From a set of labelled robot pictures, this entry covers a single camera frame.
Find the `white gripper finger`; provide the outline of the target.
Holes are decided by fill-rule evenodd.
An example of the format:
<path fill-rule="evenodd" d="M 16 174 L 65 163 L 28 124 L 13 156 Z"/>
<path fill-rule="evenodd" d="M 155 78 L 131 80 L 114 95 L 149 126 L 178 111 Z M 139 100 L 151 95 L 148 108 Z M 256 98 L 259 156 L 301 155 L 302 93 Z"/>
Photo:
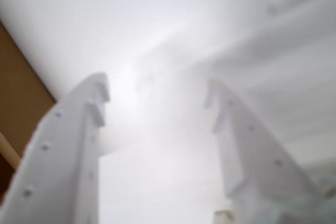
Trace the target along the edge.
<path fill-rule="evenodd" d="M 108 77 L 95 73 L 40 120 L 1 207 L 1 223 L 98 223 L 99 130 Z"/>

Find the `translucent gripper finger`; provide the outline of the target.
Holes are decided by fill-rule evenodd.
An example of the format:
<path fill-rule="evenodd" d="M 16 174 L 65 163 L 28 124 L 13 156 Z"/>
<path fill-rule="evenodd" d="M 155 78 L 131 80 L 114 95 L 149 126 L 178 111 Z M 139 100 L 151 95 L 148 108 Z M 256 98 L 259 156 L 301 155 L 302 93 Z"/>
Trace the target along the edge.
<path fill-rule="evenodd" d="M 315 223 L 316 188 L 261 118 L 221 81 L 208 82 L 225 195 L 237 223 Z"/>

